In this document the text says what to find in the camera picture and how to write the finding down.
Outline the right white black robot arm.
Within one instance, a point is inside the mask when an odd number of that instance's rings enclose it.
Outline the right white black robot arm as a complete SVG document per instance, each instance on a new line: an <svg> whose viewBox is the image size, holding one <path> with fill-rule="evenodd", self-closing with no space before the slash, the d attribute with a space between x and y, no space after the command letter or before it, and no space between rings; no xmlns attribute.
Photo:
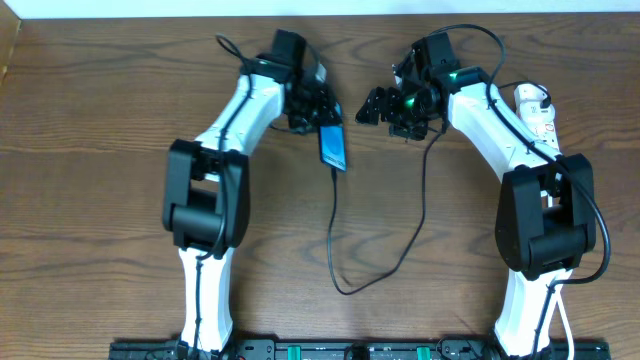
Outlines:
<svg viewBox="0 0 640 360"><path fill-rule="evenodd" d="M501 313L484 359L591 359L598 345L554 343L554 316L566 311L562 289L608 233L594 199L593 169L581 154L558 146L548 91L515 84L507 105L493 73L464 67L447 29L416 41L393 68L395 85L374 88L356 114L360 124L387 123L393 136L433 143L441 129L462 133L496 174L498 251L508 267Z"/></svg>

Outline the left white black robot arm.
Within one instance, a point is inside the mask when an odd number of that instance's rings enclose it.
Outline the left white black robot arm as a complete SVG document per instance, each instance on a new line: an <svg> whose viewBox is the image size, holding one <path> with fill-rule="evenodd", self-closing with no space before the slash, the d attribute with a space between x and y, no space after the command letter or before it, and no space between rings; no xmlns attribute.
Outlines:
<svg viewBox="0 0 640 360"><path fill-rule="evenodd" d="M271 48L244 56L227 37L223 49L241 62L236 90L213 124L169 148L162 224L179 249L186 318L180 359L221 358L230 339L231 263L250 220L249 158L274 120L288 132L315 133L319 157L332 171L347 168L342 111L315 51L300 34L279 29Z"/></svg>

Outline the blue Galaxy smartphone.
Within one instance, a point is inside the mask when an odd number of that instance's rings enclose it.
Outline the blue Galaxy smartphone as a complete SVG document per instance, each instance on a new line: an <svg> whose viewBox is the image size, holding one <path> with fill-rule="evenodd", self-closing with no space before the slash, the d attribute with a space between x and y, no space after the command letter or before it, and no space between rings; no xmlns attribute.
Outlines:
<svg viewBox="0 0 640 360"><path fill-rule="evenodd" d="M319 128L321 161L341 172L347 171L344 129L340 125Z"/></svg>

